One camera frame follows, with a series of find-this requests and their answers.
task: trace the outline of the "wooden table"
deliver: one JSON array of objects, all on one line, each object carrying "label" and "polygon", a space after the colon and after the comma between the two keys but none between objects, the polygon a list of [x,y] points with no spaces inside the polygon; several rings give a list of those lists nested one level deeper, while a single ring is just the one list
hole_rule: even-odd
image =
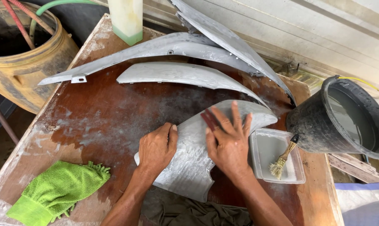
[{"label": "wooden table", "polygon": [[[163,35],[144,27],[143,41]],[[111,29],[105,14],[70,67],[128,48]],[[134,154],[141,136],[164,122],[180,124],[198,112],[226,99],[250,100],[232,90],[210,90],[175,83],[119,85],[116,78],[129,66],[146,61],[188,62],[216,68],[252,89],[279,121],[269,126],[285,130],[286,114],[292,109],[287,95],[264,77],[250,77],[229,66],[184,56],[133,59],[87,77],[87,83],[60,84],[36,116],[0,171],[0,225],[21,225],[5,216],[26,185],[57,160],[77,164],[88,161],[111,167],[112,177],[90,197],[79,201],[70,218],[53,225],[99,225],[125,191],[136,167]],[[297,103],[309,96],[307,85],[282,77]],[[260,183],[295,226],[343,225],[327,157],[301,151],[306,183],[288,185]],[[208,200],[245,206],[238,190],[217,168]],[[143,225],[150,222],[141,216]]]}]

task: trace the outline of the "yellow wire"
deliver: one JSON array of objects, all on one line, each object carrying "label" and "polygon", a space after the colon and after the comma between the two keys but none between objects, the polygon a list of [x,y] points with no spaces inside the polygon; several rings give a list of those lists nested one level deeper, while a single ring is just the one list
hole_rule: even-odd
[{"label": "yellow wire", "polygon": [[355,79],[355,80],[358,80],[358,81],[360,81],[360,82],[363,82],[363,83],[369,85],[370,87],[376,89],[377,91],[379,91],[379,89],[376,88],[375,86],[373,86],[373,85],[371,85],[371,84],[367,83],[366,81],[364,81],[364,80],[362,80],[362,79],[359,79],[359,78],[354,78],[354,77],[339,77],[339,78]]}]

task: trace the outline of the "yellow plastic drum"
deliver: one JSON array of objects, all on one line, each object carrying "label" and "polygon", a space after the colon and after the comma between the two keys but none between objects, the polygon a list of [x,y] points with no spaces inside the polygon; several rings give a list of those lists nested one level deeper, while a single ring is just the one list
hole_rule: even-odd
[{"label": "yellow plastic drum", "polygon": [[[33,12],[39,8],[34,4],[24,4]],[[12,7],[29,33],[31,18],[15,5]],[[55,30],[55,34],[51,36],[37,25],[37,48],[31,50],[0,1],[0,94],[35,114],[56,87],[56,84],[37,84],[48,76],[65,71],[79,51],[52,13],[46,11],[41,18]]]}]

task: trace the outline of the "black bucket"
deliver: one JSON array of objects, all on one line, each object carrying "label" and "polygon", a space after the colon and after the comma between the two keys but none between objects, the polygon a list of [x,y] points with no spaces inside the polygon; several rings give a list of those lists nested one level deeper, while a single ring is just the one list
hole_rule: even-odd
[{"label": "black bucket", "polygon": [[286,127],[300,134],[304,151],[379,159],[379,105],[349,79],[324,80],[321,90],[289,112]]}]

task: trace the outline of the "brown rag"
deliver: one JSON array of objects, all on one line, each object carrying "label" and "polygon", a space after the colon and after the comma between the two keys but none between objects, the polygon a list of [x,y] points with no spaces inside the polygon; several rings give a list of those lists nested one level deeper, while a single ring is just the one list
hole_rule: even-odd
[{"label": "brown rag", "polygon": [[159,226],[244,226],[251,225],[247,208],[201,203],[164,189],[147,192],[141,213]]}]

